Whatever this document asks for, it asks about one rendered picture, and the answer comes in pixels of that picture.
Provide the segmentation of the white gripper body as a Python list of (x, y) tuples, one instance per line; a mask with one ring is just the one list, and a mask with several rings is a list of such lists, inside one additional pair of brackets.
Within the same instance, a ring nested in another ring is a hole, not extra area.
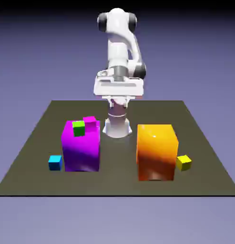
[(123, 79), (124, 81), (115, 81), (113, 76), (96, 77), (93, 93), (96, 96), (143, 96), (143, 79), (132, 77)]

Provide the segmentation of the small magenta cube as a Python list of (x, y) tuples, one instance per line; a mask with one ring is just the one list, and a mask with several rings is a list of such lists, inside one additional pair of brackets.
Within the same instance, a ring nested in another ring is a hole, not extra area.
[(93, 132), (97, 128), (97, 120), (94, 116), (83, 117), (85, 132)]

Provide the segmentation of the small green cube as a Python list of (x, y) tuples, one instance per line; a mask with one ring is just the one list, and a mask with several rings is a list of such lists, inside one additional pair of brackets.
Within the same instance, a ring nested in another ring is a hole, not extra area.
[(73, 121), (72, 122), (73, 134), (75, 137), (85, 135), (85, 123), (84, 121)]

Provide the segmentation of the small cyan cube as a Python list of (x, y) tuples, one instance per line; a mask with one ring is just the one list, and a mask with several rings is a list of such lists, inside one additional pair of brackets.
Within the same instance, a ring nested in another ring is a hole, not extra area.
[(48, 166), (50, 171), (60, 171), (62, 168), (62, 156), (50, 155), (48, 160)]

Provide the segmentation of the small yellow cube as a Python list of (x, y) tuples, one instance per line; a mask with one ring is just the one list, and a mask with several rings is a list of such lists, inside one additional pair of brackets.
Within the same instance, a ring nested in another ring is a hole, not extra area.
[(191, 168), (192, 160), (187, 155), (177, 156), (176, 166), (180, 171), (186, 171)]

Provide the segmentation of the large magenta box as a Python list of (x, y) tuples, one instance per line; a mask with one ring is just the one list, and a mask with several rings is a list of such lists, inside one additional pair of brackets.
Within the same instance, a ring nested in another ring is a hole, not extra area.
[(67, 121), (61, 134), (65, 171), (97, 172), (100, 167), (100, 121), (93, 132), (75, 137), (72, 122)]

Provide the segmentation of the large orange box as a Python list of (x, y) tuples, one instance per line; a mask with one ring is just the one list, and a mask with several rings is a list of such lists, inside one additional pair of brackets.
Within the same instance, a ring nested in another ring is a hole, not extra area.
[(172, 181), (178, 145), (172, 125), (139, 124), (136, 148), (139, 181)]

